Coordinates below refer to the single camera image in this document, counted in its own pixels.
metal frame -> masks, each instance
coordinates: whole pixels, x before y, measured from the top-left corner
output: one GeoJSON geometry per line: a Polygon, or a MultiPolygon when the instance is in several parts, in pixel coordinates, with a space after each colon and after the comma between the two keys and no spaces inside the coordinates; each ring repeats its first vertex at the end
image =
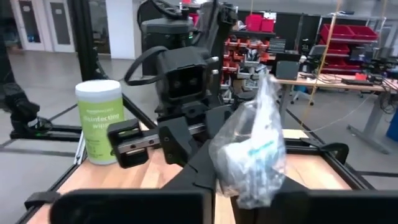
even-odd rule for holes
{"type": "MultiPolygon", "coordinates": [[[[320,143],[322,140],[316,134],[311,133],[315,139],[320,143]]],[[[354,169],[348,164],[343,165],[339,162],[332,152],[320,151],[316,148],[311,148],[308,146],[301,146],[302,141],[300,139],[288,139],[287,140],[291,146],[287,149],[289,154],[300,154],[300,155],[313,155],[321,156],[329,166],[353,189],[353,190],[374,190],[374,187],[370,185],[364,178],[359,176],[354,169]]],[[[49,188],[49,191],[57,191],[63,183],[77,170],[79,165],[72,165],[66,173],[64,173],[54,184],[49,188]]],[[[23,214],[23,216],[17,221],[16,224],[25,224],[35,215],[35,213],[41,207],[34,207],[29,209],[23,214]]]]}
{"type": "MultiPolygon", "coordinates": [[[[75,30],[75,43],[80,63],[81,80],[84,82],[98,78],[108,78],[103,73],[101,65],[96,61],[97,53],[93,44],[93,29],[91,27],[90,6],[88,1],[68,0],[68,3],[73,18],[72,21],[75,30]]],[[[156,124],[125,95],[123,95],[123,105],[148,128],[156,127],[156,124]]]]}
{"type": "MultiPolygon", "coordinates": [[[[326,19],[326,18],[332,18],[332,17],[333,17],[332,15],[320,16],[319,24],[318,24],[318,29],[317,29],[317,34],[315,35],[314,40],[318,40],[318,36],[319,36],[319,32],[320,32],[320,29],[321,29],[321,25],[322,25],[323,19],[324,19],[324,18],[325,18],[325,19],[326,19]]],[[[336,19],[347,19],[347,20],[366,21],[366,26],[369,25],[369,22],[371,22],[371,21],[376,21],[376,25],[375,25],[374,31],[375,31],[377,34],[380,34],[380,32],[381,32],[381,30],[382,30],[382,28],[383,28],[383,26],[384,26],[384,23],[386,22],[386,18],[385,18],[385,17],[361,17],[361,16],[342,16],[342,15],[336,15],[336,19]],[[380,29],[377,29],[377,27],[379,26],[379,21],[382,21],[382,22],[381,22],[381,27],[380,27],[380,29]]]]}

wooden surface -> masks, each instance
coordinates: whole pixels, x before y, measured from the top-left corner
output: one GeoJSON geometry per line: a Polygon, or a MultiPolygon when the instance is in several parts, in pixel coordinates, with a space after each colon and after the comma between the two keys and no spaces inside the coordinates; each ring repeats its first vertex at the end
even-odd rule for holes
{"type": "MultiPolygon", "coordinates": [[[[278,82],[281,84],[289,84],[289,85],[305,85],[305,86],[313,86],[316,80],[307,80],[305,78],[301,78],[300,74],[306,74],[303,72],[298,73],[297,80],[281,80],[278,79],[278,82]]],[[[342,88],[347,90],[364,90],[364,91],[385,91],[381,86],[360,86],[360,85],[346,85],[341,83],[341,79],[355,79],[354,75],[332,75],[332,74],[321,74],[320,79],[325,82],[318,80],[317,87],[323,88],[342,88]]],[[[393,83],[393,81],[389,80],[395,88],[398,88],[398,83],[393,83]]]]}
{"type": "MultiPolygon", "coordinates": [[[[305,138],[299,130],[284,130],[285,138],[305,138]]],[[[118,164],[96,166],[86,160],[58,189],[61,194],[75,189],[159,188],[182,168],[167,165],[161,149],[150,150],[150,160],[130,169],[118,164]]],[[[286,174],[310,189],[349,189],[343,179],[319,156],[287,155],[286,174]]],[[[28,224],[49,224],[50,205],[44,205],[28,224]]],[[[216,224],[233,224],[234,216],[228,198],[216,197],[216,224]]]]}

computer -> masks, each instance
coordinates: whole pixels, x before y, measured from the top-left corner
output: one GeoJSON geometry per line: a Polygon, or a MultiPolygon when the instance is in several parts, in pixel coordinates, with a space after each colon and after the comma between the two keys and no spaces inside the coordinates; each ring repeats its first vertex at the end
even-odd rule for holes
{"type": "Polygon", "coordinates": [[[275,60],[272,63],[271,74],[276,74],[276,67],[279,61],[299,62],[300,58],[300,54],[277,53],[275,56],[275,60]]]}

office chair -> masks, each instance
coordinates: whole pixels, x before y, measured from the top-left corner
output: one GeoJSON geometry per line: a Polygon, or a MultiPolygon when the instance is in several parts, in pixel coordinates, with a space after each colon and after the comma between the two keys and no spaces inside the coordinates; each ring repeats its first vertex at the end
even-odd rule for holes
{"type": "MultiPolygon", "coordinates": [[[[314,45],[311,48],[310,53],[308,54],[308,59],[310,60],[311,58],[314,57],[319,57],[322,56],[325,53],[326,46],[325,45],[314,45]]],[[[305,98],[307,100],[311,100],[311,95],[308,93],[305,93],[303,90],[297,90],[296,94],[293,97],[293,100],[290,102],[290,104],[294,104],[295,100],[298,100],[299,97],[305,98]]],[[[313,106],[315,104],[315,101],[312,100],[310,102],[310,105],[313,106]]]]}

black bracket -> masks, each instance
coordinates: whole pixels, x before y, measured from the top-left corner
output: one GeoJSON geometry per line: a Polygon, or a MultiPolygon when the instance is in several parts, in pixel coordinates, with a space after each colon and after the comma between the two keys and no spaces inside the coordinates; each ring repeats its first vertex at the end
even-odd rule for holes
{"type": "Polygon", "coordinates": [[[233,114],[230,105],[223,105],[206,112],[206,129],[210,139],[218,133],[225,121],[233,114]]]}
{"type": "Polygon", "coordinates": [[[61,194],[58,192],[36,192],[33,193],[24,203],[26,210],[32,207],[40,207],[44,204],[54,203],[61,194]]]}
{"type": "Polygon", "coordinates": [[[310,139],[310,138],[302,138],[300,140],[305,143],[308,143],[310,146],[313,146],[320,151],[335,153],[335,157],[336,157],[337,161],[339,161],[343,165],[347,161],[347,157],[348,157],[348,153],[349,153],[349,147],[347,144],[337,143],[337,142],[322,144],[320,141],[318,141],[316,139],[310,139]]]}
{"type": "Polygon", "coordinates": [[[108,139],[112,146],[112,153],[116,156],[119,165],[122,168],[129,168],[144,164],[149,160],[147,149],[137,149],[131,153],[120,153],[118,147],[126,141],[141,139],[145,134],[155,133],[156,129],[142,132],[137,119],[131,119],[108,126],[108,139]]]}
{"type": "Polygon", "coordinates": [[[198,145],[192,137],[187,120],[184,117],[161,121],[158,135],[168,164],[184,166],[198,151],[198,145]]]}

